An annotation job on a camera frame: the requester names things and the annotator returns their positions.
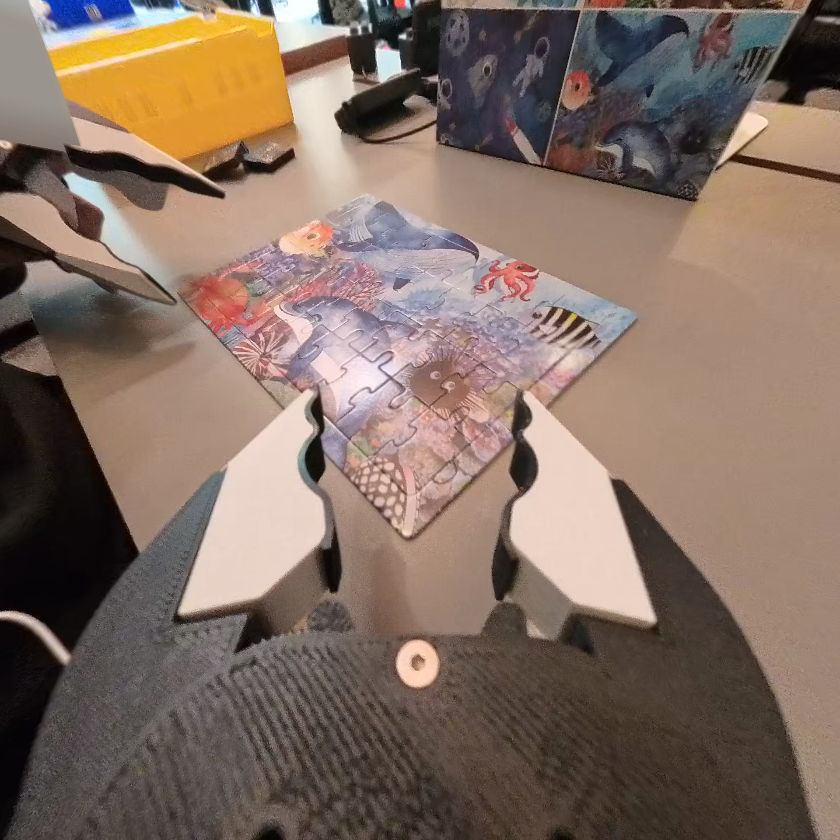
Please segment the black battery charger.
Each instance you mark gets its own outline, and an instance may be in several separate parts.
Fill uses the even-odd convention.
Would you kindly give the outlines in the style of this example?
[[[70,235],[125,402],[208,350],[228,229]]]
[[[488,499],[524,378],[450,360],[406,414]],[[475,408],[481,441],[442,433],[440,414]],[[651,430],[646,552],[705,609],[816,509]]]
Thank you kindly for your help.
[[[359,83],[379,81],[375,34],[368,24],[354,24],[346,36],[346,46],[353,79]]]

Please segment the wooden edged side table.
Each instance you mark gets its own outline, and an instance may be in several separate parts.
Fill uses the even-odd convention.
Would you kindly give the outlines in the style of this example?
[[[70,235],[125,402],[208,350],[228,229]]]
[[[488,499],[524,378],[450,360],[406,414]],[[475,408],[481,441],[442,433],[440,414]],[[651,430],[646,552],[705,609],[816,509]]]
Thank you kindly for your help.
[[[283,70],[287,77],[321,67],[335,60],[346,60],[350,27],[276,22],[275,32]]]

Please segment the illustrated puzzle box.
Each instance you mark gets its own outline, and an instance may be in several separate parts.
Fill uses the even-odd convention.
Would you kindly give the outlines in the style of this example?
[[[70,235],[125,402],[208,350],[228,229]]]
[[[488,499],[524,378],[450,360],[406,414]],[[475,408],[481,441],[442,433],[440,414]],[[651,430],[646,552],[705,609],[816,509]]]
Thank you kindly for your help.
[[[695,202],[807,5],[442,2],[437,141]]]

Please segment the black handheld device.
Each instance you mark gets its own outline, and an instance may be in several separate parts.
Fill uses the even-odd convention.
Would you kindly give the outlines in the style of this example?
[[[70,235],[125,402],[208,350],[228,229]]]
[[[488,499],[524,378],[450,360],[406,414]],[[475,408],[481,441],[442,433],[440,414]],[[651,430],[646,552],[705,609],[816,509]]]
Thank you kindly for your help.
[[[342,133],[363,143],[387,144],[404,140],[435,126],[438,120],[437,111],[434,109],[434,116],[425,123],[388,136],[374,137],[368,129],[386,118],[405,113],[405,101],[411,97],[420,97],[435,104],[431,98],[431,90],[430,78],[425,77],[420,69],[415,67],[402,70],[364,91],[355,93],[350,99],[342,102],[333,116]]]

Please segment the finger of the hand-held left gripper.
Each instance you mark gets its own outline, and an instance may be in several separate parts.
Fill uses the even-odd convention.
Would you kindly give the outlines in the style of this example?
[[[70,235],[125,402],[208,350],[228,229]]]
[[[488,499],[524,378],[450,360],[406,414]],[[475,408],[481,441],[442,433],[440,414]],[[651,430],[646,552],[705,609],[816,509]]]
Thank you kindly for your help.
[[[2,296],[23,285],[27,264],[47,261],[106,291],[174,305],[173,295],[148,272],[102,242],[102,211],[70,189],[67,173],[2,170]]]
[[[78,142],[66,145],[70,169],[87,181],[111,187],[147,211],[164,208],[169,191],[217,199],[225,191],[204,175],[111,122],[72,117]]]

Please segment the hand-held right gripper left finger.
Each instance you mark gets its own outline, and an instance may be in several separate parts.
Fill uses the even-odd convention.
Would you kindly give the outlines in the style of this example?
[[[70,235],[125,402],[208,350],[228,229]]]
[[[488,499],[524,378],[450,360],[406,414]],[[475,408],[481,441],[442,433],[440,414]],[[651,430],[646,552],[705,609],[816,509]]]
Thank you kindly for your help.
[[[321,396],[307,390],[222,473],[176,615],[184,622],[246,615],[286,634],[326,593],[342,561],[325,470]]]

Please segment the yellow object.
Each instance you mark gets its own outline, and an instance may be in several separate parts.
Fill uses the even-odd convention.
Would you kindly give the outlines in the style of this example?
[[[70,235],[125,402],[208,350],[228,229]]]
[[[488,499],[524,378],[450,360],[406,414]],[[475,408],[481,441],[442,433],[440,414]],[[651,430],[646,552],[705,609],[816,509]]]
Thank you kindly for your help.
[[[295,120],[268,17],[194,14],[48,54],[67,100],[177,160]]]

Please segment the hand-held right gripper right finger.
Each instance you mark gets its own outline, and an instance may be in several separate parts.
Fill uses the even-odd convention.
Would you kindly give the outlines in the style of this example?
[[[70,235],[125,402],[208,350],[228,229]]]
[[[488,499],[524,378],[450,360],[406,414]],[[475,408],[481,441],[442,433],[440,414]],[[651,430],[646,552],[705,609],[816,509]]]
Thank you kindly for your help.
[[[557,639],[582,618],[652,631],[658,619],[613,478],[531,393],[511,427],[515,495],[502,510],[493,592],[525,615],[530,635]]]

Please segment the white monitor stand base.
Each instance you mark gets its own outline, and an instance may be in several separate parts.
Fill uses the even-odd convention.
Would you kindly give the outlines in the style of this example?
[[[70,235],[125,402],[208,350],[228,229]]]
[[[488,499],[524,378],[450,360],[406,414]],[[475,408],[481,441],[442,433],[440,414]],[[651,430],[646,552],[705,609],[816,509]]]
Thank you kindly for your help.
[[[729,162],[733,156],[739,154],[742,149],[760,136],[768,128],[769,124],[770,121],[762,114],[752,110],[746,111],[731,135],[721,156],[718,158],[715,164],[715,170]]]

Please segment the blue storage crate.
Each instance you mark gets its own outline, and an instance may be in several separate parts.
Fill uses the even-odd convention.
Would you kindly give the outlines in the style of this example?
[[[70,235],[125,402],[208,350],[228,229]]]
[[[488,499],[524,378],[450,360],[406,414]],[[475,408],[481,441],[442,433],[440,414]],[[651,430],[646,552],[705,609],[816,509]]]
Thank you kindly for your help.
[[[135,15],[131,1],[45,1],[58,30],[109,22]]]

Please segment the assembled sea jigsaw puzzle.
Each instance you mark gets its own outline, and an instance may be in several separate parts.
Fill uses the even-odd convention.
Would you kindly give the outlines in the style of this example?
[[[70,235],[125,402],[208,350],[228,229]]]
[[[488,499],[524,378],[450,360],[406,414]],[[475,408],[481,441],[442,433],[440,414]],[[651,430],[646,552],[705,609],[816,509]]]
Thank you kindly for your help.
[[[189,309],[280,406],[321,396],[325,455],[410,539],[635,312],[371,195],[214,272]]]

